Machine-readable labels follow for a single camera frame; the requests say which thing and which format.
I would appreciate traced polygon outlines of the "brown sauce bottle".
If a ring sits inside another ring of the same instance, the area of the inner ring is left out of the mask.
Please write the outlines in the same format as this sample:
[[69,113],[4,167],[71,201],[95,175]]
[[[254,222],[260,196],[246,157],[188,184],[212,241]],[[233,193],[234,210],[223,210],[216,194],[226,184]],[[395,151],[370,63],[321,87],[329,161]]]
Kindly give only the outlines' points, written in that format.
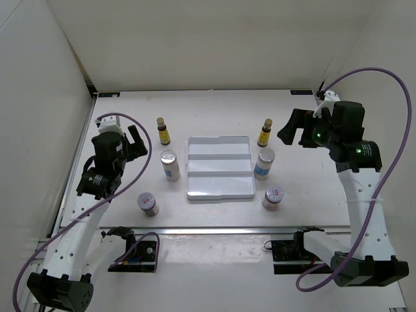
[[162,145],[167,146],[171,142],[167,126],[162,117],[157,118],[157,129],[159,133],[159,140]]
[[267,118],[261,128],[261,132],[257,139],[257,145],[260,147],[266,147],[268,145],[268,140],[270,137],[270,132],[272,128],[272,120]]

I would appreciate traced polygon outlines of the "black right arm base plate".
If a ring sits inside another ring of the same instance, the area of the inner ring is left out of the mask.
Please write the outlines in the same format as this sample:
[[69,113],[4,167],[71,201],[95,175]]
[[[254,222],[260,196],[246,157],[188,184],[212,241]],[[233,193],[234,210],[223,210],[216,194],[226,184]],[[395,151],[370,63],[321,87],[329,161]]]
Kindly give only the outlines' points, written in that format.
[[291,239],[274,239],[264,243],[263,249],[272,252],[274,275],[302,274],[310,268],[318,268],[314,274],[332,273],[328,265],[304,248],[304,233],[300,230]]

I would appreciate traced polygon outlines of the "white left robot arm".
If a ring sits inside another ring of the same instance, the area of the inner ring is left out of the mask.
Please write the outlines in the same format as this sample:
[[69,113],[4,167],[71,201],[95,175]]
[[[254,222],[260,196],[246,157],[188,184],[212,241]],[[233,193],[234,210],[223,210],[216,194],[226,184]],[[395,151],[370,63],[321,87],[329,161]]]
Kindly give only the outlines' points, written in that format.
[[27,287],[42,306],[63,311],[85,311],[94,292],[86,255],[95,230],[117,194],[125,166],[139,157],[151,157],[151,142],[130,125],[128,134],[117,123],[101,121],[91,139],[94,155],[85,162],[76,188],[73,219],[52,241],[55,251],[39,273],[31,273]]

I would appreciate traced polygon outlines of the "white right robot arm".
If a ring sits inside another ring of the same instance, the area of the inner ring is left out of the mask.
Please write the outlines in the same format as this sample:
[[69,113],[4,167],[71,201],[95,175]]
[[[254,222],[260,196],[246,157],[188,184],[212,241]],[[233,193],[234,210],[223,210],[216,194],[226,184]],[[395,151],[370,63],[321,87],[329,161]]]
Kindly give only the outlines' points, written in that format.
[[331,275],[311,292],[330,281],[340,287],[385,287],[410,273],[406,261],[397,259],[390,243],[384,211],[378,195],[383,186],[380,149],[363,139],[365,109],[362,104],[337,101],[333,109],[294,109],[277,133],[291,145],[298,129],[304,148],[326,148],[335,162],[343,186],[350,220],[351,242],[346,248],[324,231],[309,230],[292,243],[292,253],[301,260],[317,256]]

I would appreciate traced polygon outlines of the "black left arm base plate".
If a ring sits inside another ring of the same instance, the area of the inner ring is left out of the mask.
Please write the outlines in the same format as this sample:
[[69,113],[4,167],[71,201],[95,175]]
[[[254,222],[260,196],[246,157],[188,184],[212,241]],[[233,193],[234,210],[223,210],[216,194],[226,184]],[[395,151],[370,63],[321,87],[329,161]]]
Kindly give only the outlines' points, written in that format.
[[125,252],[107,269],[109,272],[156,273],[161,239],[155,232],[136,238],[133,231],[122,236]]

